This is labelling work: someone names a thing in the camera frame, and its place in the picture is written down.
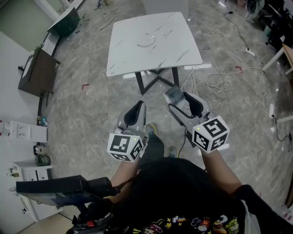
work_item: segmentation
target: white cable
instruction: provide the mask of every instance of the white cable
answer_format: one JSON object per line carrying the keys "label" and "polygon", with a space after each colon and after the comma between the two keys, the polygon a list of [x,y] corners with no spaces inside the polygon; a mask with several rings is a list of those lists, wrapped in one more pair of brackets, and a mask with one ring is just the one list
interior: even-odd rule
{"label": "white cable", "polygon": [[187,76],[185,82],[183,83],[183,85],[182,85],[182,87],[181,87],[181,89],[184,88],[184,92],[186,92],[186,90],[185,90],[185,86],[186,86],[186,83],[187,83],[188,79],[190,78],[190,76],[192,76],[192,79],[193,79],[193,82],[194,82],[193,72],[195,71],[195,68],[196,68],[196,67],[198,67],[198,68],[200,69],[199,66],[192,66],[192,72]]}
{"label": "white cable", "polygon": [[[220,91],[224,91],[224,92],[229,91],[229,90],[231,90],[231,89],[233,88],[233,86],[232,86],[232,84],[231,84],[230,81],[224,80],[224,81],[222,81],[221,83],[219,83],[219,84],[217,84],[217,85],[211,85],[211,84],[209,84],[209,83],[207,82],[207,78],[208,78],[209,76],[211,76],[211,75],[230,75],[230,74],[239,74],[239,73],[244,72],[244,71],[246,71],[246,70],[248,70],[248,69],[262,69],[262,68],[258,68],[258,67],[249,67],[249,68],[246,68],[246,69],[244,69],[244,70],[242,70],[242,71],[239,71],[239,72],[230,72],[230,73],[212,73],[212,74],[209,74],[209,75],[206,76],[205,81],[201,81],[201,82],[199,82],[198,84],[196,84],[196,87],[197,87],[200,83],[204,83],[204,84],[206,84],[207,86],[212,87],[212,88],[216,88],[216,89],[218,89],[218,90],[220,90]],[[221,85],[221,84],[223,84],[223,83],[228,83],[228,84],[230,84],[231,87],[230,87],[229,89],[220,89],[220,88],[218,88],[218,86]]]}
{"label": "white cable", "polygon": [[270,116],[269,116],[269,114],[267,113],[267,111],[266,111],[266,109],[265,109],[265,96],[266,96],[266,95],[268,95],[268,94],[265,93],[264,96],[263,96],[263,99],[262,99],[262,109],[264,110],[264,112],[266,113],[266,115],[268,116],[268,118],[271,119]]}

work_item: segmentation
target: black power cable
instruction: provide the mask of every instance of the black power cable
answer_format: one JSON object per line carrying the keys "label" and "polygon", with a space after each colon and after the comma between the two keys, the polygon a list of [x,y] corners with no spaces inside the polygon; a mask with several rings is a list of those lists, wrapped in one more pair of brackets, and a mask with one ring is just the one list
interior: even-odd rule
{"label": "black power cable", "polygon": [[275,127],[276,127],[276,135],[277,135],[277,139],[278,139],[278,141],[281,141],[281,142],[282,142],[282,141],[284,141],[286,138],[288,138],[288,139],[289,139],[288,152],[290,152],[291,149],[292,149],[292,135],[291,135],[291,131],[292,131],[293,127],[290,129],[290,131],[289,131],[289,135],[284,136],[284,138],[283,138],[282,140],[280,140],[280,139],[279,139],[279,135],[278,135],[278,129],[277,129],[277,118],[276,118],[276,116],[274,116],[274,115],[272,115],[272,117],[274,118],[274,123],[275,123]]}
{"label": "black power cable", "polygon": [[183,142],[183,144],[182,144],[182,146],[181,146],[181,149],[179,150],[178,158],[179,158],[179,155],[180,155],[181,150],[183,149],[183,146],[185,145],[185,141],[186,141],[186,136],[185,136],[185,134],[186,134],[186,133],[187,133],[187,130],[185,129],[185,133],[184,133],[184,142]]}
{"label": "black power cable", "polygon": [[[226,18],[226,20],[228,20],[230,23],[233,23],[231,20],[229,20],[227,17],[226,17],[226,15],[227,14],[233,14],[235,11],[229,11],[229,12],[227,12],[224,16],[225,16],[225,18]],[[241,36],[241,34],[240,34],[240,30],[239,30],[239,28],[238,28],[238,26],[235,24],[235,23],[233,23],[236,27],[237,27],[237,29],[238,29],[238,33],[239,33],[239,36],[241,37],[241,39],[244,41],[244,43],[245,43],[245,45],[246,45],[246,47],[247,47],[247,49],[249,50],[249,47],[248,47],[248,45],[247,45],[247,43],[246,43],[246,41],[244,40],[244,38]]]}

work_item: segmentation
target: red tape mark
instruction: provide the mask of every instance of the red tape mark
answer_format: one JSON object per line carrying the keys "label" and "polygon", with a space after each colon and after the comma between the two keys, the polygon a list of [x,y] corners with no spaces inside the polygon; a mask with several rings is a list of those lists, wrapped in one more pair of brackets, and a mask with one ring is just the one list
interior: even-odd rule
{"label": "red tape mark", "polygon": [[84,87],[84,86],[89,86],[89,85],[90,85],[90,84],[85,84],[85,85],[82,85],[82,88],[81,88],[81,90],[83,90],[83,87]]}
{"label": "red tape mark", "polygon": [[235,66],[236,68],[239,68],[241,70],[241,73],[243,73],[242,68],[239,66]]}

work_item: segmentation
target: black table leg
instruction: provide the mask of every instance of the black table leg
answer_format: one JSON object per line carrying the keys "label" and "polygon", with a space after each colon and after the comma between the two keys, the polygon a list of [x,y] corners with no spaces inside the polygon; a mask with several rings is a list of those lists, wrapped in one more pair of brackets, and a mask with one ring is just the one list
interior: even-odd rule
{"label": "black table leg", "polygon": [[140,72],[136,72],[136,80],[138,83],[139,90],[141,91],[141,95],[144,95],[145,87],[143,86],[142,76]]}
{"label": "black table leg", "polygon": [[48,106],[49,92],[47,93],[46,106]]}
{"label": "black table leg", "polygon": [[178,69],[177,68],[172,68],[172,73],[173,73],[173,79],[174,79],[174,84],[179,86],[179,76],[178,76]]}

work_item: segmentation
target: gray floor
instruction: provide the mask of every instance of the gray floor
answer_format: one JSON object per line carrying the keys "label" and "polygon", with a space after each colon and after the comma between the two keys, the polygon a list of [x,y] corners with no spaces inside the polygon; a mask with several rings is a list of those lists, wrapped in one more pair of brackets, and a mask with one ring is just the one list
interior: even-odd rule
{"label": "gray floor", "polygon": [[[86,179],[102,176],[111,178],[119,166],[106,152],[109,132],[117,121],[119,112],[127,105],[143,100],[147,105],[148,123],[154,122],[158,135],[167,148],[170,145],[181,147],[184,137],[182,129],[171,117],[163,92],[165,84],[157,82],[144,96],[139,93],[134,74],[106,77],[108,50],[112,25],[103,30],[100,27],[111,21],[142,16],[145,14],[140,0],[116,0],[107,8],[94,11],[97,0],[85,1],[79,9],[82,16],[80,32],[72,39],[61,41],[55,57],[61,62],[57,70],[54,95],[43,114],[49,121],[49,155],[54,167],[54,176],[82,175]],[[190,29],[205,65],[204,71],[194,72],[196,83],[203,81],[210,73],[239,71],[255,66],[261,67],[257,57],[245,53],[245,45],[239,38],[237,29],[223,16],[235,9],[234,1],[227,1],[223,7],[218,0],[190,0]],[[265,45],[267,38],[262,31],[254,28],[244,19],[245,10],[238,8],[229,15],[240,28],[250,48],[262,61],[268,62],[276,53]],[[276,104],[276,116],[282,118],[293,114],[292,91],[282,67],[282,61],[274,64],[267,72],[270,91]],[[182,85],[188,68],[179,68]],[[164,71],[163,77],[172,79],[171,70]],[[145,73],[147,83],[153,78]],[[262,107],[263,95],[269,90],[261,71],[250,69],[238,75],[209,78],[216,84],[228,80],[233,84],[228,92],[199,84],[195,93],[208,101],[211,108],[221,115],[231,128],[227,148],[221,153],[245,184],[250,184],[273,208],[284,203],[292,176],[292,152],[288,153],[288,142],[278,142],[274,124],[265,115]],[[81,90],[83,84],[90,84]],[[192,80],[187,91],[192,92]],[[288,132],[293,122],[280,124],[279,128]],[[181,152],[200,167],[204,167],[197,148],[187,142]],[[76,213],[73,208],[65,208],[68,217]]]}

